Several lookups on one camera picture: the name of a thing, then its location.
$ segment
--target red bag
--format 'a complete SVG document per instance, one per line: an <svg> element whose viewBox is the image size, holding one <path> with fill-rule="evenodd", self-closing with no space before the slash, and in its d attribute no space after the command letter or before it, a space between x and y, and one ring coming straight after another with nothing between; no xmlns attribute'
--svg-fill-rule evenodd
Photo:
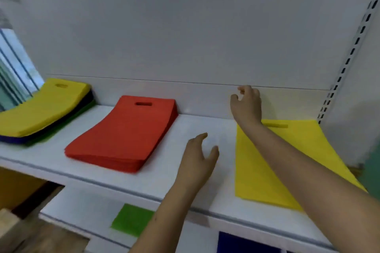
<svg viewBox="0 0 380 253"><path fill-rule="evenodd" d="M67 157L137 172L178 116L174 99L122 96L97 125L65 149Z"/></svg>

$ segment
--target floor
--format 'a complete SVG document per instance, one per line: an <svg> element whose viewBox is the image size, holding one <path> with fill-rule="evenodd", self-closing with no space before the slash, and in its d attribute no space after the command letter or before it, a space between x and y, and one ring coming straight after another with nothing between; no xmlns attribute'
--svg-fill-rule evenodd
<svg viewBox="0 0 380 253"><path fill-rule="evenodd" d="M81 253L87 246L88 239L38 218L39 211L62 188L58 188L25 220L26 239L10 253Z"/></svg>

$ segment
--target person's left hand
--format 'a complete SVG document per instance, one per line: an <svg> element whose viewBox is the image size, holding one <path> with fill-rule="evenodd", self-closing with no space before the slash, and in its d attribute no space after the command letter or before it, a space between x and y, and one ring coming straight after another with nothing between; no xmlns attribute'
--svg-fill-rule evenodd
<svg viewBox="0 0 380 253"><path fill-rule="evenodd" d="M203 133L188 141L174 183L194 195L210 178L219 157L218 146L212 148L207 158L203 156L202 141L206 137L207 133Z"/></svg>

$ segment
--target hand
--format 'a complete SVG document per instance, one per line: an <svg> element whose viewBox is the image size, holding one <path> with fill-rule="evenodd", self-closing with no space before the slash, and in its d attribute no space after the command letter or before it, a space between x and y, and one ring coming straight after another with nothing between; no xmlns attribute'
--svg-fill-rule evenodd
<svg viewBox="0 0 380 253"><path fill-rule="evenodd" d="M231 95L231 112L236 122L244 130L248 125L261 124L261 98L260 92L249 85L239 86L242 100L236 94Z"/></svg>
<svg viewBox="0 0 380 253"><path fill-rule="evenodd" d="M194 197L210 178L219 157L218 146L212 148L208 158L203 156L202 141L206 137L207 133L203 133L187 142L174 183L189 190Z"/></svg>

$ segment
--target yellow bag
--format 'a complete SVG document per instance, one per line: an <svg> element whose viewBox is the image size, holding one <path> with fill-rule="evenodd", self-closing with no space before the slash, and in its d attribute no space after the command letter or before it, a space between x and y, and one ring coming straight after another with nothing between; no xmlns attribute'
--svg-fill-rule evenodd
<svg viewBox="0 0 380 253"><path fill-rule="evenodd" d="M31 135L68 114L90 91L86 83L49 78L35 95L0 113L0 135Z"/></svg>
<svg viewBox="0 0 380 253"><path fill-rule="evenodd" d="M336 154L315 120L263 120L278 136L344 179L364 189ZM238 126L236 136L235 195L302 211L256 147Z"/></svg>

